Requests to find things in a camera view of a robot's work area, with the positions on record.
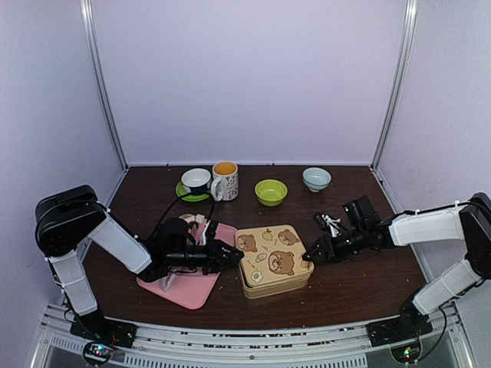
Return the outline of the gold chocolate tin box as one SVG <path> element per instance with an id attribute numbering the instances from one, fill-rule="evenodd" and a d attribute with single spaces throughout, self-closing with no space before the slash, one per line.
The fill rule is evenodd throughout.
<path id="1" fill-rule="evenodd" d="M 242 291 L 248 299 L 258 299 L 298 290 L 308 284 L 314 268 L 301 268 L 300 275 L 288 276 L 271 272 L 267 265 L 244 268 L 239 266 Z"/>

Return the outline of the white metal tongs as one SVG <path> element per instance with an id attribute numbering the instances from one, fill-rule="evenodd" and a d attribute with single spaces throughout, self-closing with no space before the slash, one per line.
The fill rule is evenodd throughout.
<path id="1" fill-rule="evenodd" d="M 160 279 L 160 290 L 164 293 L 170 291 L 173 286 L 174 281 L 176 280 L 177 273 L 170 272 L 167 276 Z"/>

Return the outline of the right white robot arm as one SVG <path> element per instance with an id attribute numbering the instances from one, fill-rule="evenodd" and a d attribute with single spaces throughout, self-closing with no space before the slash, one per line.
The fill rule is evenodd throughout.
<path id="1" fill-rule="evenodd" d="M 400 307 L 393 324 L 400 338 L 411 337 L 438 307 L 490 278 L 490 199 L 483 192 L 434 209 L 405 210 L 386 220 L 365 195 L 344 204 L 343 209 L 351 229 L 335 218 L 315 215 L 326 233 L 306 250 L 304 261 L 337 263 L 366 248 L 392 249 L 443 240 L 465 243 L 466 254 L 459 261 Z"/>

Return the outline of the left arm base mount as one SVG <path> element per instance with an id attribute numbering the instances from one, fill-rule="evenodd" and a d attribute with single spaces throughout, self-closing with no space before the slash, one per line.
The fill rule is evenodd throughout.
<path id="1" fill-rule="evenodd" d="M 136 337 L 137 326 L 105 318 L 82 319 L 72 323 L 70 333 L 107 346 L 131 348 Z"/>

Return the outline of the bear print tin lid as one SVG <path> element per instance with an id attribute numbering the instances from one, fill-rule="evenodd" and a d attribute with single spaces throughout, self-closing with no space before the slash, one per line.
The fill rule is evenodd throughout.
<path id="1" fill-rule="evenodd" d="M 305 246 L 291 225 L 238 230 L 235 245 L 244 253 L 240 268 L 248 288 L 309 278 L 315 269 L 303 259 Z"/>

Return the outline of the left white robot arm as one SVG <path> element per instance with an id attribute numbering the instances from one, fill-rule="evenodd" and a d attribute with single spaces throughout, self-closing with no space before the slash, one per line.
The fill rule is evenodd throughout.
<path id="1" fill-rule="evenodd" d="M 89 185 L 42 199 L 35 207 L 35 241 L 71 304 L 75 320 L 93 340 L 110 334 L 77 246 L 88 239 L 116 258 L 140 280 L 150 283 L 169 273 L 199 269 L 216 274 L 237 265 L 243 251 L 218 239 L 218 222 L 206 220 L 204 240 L 195 238 L 196 221 L 162 216 L 148 238 L 132 233 L 102 205 Z"/>

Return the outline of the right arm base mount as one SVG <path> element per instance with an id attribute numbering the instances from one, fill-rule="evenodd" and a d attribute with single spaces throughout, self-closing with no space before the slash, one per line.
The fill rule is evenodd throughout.
<path id="1" fill-rule="evenodd" d="M 426 317 L 417 322 L 413 322 L 409 317 L 394 317 L 369 323 L 366 328 L 372 347 L 417 339 L 433 331 L 432 324 Z"/>

